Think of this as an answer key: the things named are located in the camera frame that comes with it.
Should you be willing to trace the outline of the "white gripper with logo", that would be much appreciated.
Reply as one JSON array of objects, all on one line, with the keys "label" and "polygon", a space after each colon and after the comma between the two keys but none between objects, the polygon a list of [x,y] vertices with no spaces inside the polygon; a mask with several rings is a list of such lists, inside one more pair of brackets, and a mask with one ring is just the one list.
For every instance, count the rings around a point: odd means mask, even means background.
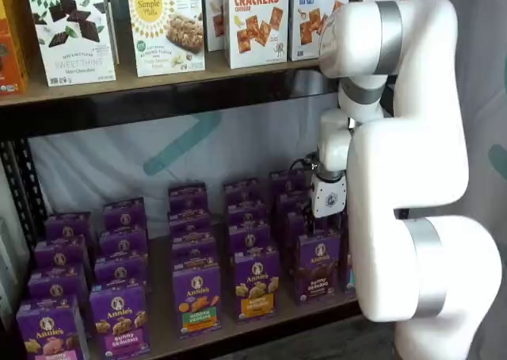
[{"label": "white gripper with logo", "polygon": [[345,209],[347,197],[346,176],[342,174],[337,179],[327,181],[317,174],[311,177],[311,202],[302,207],[305,232],[314,234],[314,218],[332,215],[332,229],[336,233],[347,232],[347,217],[334,215]]}]

